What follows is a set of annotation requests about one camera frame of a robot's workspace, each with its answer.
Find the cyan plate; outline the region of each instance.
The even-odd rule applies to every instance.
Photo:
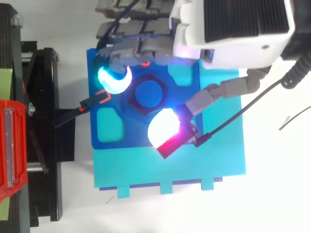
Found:
[[[200,74],[201,88],[239,75],[237,70],[204,70],[202,67]],[[240,109],[240,97],[220,99],[203,112],[204,132],[215,129]],[[245,174],[242,118],[201,147],[184,145],[166,160],[151,147],[93,150],[93,158],[98,188],[117,186],[123,190],[132,184],[160,182],[167,193],[167,184],[172,181],[202,179],[202,189],[210,190],[213,188],[211,178]],[[120,196],[127,197],[128,190]]]

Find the green tape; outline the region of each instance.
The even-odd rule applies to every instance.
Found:
[[[12,69],[0,69],[0,100],[9,100],[11,96]],[[0,221],[9,218],[10,198],[0,203]]]
[[[0,100],[9,100],[11,96],[12,69],[0,69]]]
[[[10,198],[0,204],[0,221],[7,221],[9,218]]]

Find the robotic hand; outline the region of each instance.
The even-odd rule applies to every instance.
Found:
[[[155,146],[166,158],[187,141],[200,146],[275,86],[294,88],[307,75],[311,69],[311,18],[306,9],[311,9],[310,0],[99,0],[96,11],[116,20],[100,26],[97,49],[110,70],[120,74],[127,66],[145,62],[166,66],[201,60],[205,69],[248,69],[247,77],[211,84],[173,111],[166,111],[177,116],[172,119],[178,119],[180,129]],[[122,17],[131,19],[119,23]],[[239,113],[198,138],[193,117],[220,97],[256,92],[279,56],[299,61]],[[154,120],[167,116],[158,115]],[[152,122],[150,128],[156,128]]]
[[[100,26],[99,52],[114,72],[155,61],[202,61],[206,69],[269,67],[294,30],[290,0],[99,0],[96,11],[127,23]]]

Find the black cable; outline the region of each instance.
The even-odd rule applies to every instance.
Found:
[[[305,76],[308,74],[310,70],[311,70],[311,52],[307,52],[295,63],[295,65],[293,65],[293,67],[284,75],[282,79],[276,81],[270,87],[265,89],[260,95],[258,95],[255,99],[253,99],[248,105],[246,105],[243,109],[241,109],[238,113],[236,113],[232,118],[227,120],[224,124],[216,128],[212,132],[206,133],[205,135],[196,139],[194,145],[196,147],[199,147],[203,143],[207,142],[214,134],[218,133],[224,127],[226,127],[231,122],[236,120],[239,116],[245,113],[250,107],[252,107],[258,100],[260,100],[264,95],[266,95],[269,91],[278,86],[280,83],[282,84],[283,87],[287,89],[294,88],[302,79],[305,78]]]
[[[309,106],[308,108],[302,110],[300,113],[298,113],[298,114],[295,115],[293,118],[291,118],[289,121],[287,121],[285,124],[283,124],[283,125],[281,126],[281,128],[279,128],[279,130],[281,131],[282,129],[284,129],[285,126],[287,126],[289,123],[291,123],[297,116],[299,116],[300,114],[304,113],[305,111],[307,111],[307,110],[310,109],[310,108],[311,108],[311,106]]]
[[[260,93],[256,98],[254,98],[248,105],[246,105],[244,108],[242,108],[238,113],[236,113],[233,117],[231,117],[229,120],[227,120],[224,124],[216,128],[210,133],[206,133],[205,135],[199,137],[195,141],[195,146],[199,147],[203,143],[207,142],[214,134],[218,133],[220,130],[222,130],[224,127],[229,125],[231,122],[236,120],[238,117],[240,117],[243,113],[245,113],[250,107],[252,107],[258,100],[260,100],[263,96],[265,96],[269,91],[271,91],[273,88],[281,84],[281,80],[276,81],[274,84],[272,84],[270,87],[265,89],[262,93]]]
[[[282,86],[293,89],[311,70],[311,52],[302,56],[282,78]]]
[[[112,32],[112,30],[119,24],[119,21],[126,16],[127,13],[130,12],[130,10],[139,2],[139,0],[133,0],[131,4],[129,4],[125,10],[118,16],[116,17],[115,21],[112,22],[104,36],[100,39],[100,41],[97,44],[97,50],[103,49],[107,46],[108,42],[108,36]]]

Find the glowing light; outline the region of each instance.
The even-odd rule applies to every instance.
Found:
[[[130,67],[127,67],[125,77],[122,80],[116,80],[104,69],[104,67],[101,67],[98,70],[98,79],[107,92],[115,95],[125,91],[131,84],[132,71]]]
[[[148,138],[158,148],[179,132],[180,121],[171,108],[161,110],[151,121]]]

